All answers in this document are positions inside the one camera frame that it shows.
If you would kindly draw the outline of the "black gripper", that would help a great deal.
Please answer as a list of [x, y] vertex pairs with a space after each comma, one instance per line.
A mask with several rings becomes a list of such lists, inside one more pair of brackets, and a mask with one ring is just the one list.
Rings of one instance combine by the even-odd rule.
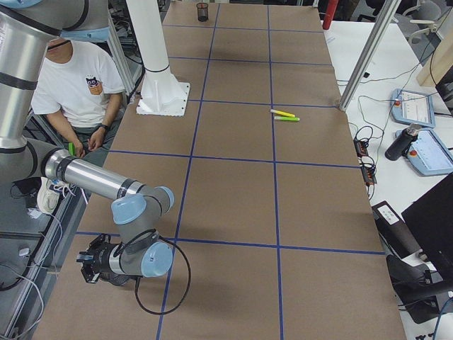
[[110, 235], [101, 234], [89, 244], [87, 250], [77, 255], [76, 262], [81, 264], [81, 274], [87, 283], [97, 283], [99, 279], [111, 282], [113, 279], [109, 258], [115, 245], [110, 241]]

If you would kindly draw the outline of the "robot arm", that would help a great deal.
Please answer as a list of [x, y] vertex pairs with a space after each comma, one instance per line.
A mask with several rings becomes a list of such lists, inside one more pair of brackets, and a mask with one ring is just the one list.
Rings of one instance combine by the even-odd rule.
[[121, 242], [99, 236], [77, 260], [88, 283], [122, 285], [170, 269], [153, 225], [174, 196], [103, 168], [124, 92], [99, 47], [109, 32], [107, 1], [1, 2], [1, 181], [60, 180], [111, 199]]

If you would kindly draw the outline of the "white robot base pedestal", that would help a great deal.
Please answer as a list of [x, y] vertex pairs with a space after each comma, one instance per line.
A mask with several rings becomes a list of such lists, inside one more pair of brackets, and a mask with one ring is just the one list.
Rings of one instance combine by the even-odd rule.
[[145, 70], [137, 113], [183, 116], [190, 85], [171, 72], [157, 2], [132, 0], [127, 7]]

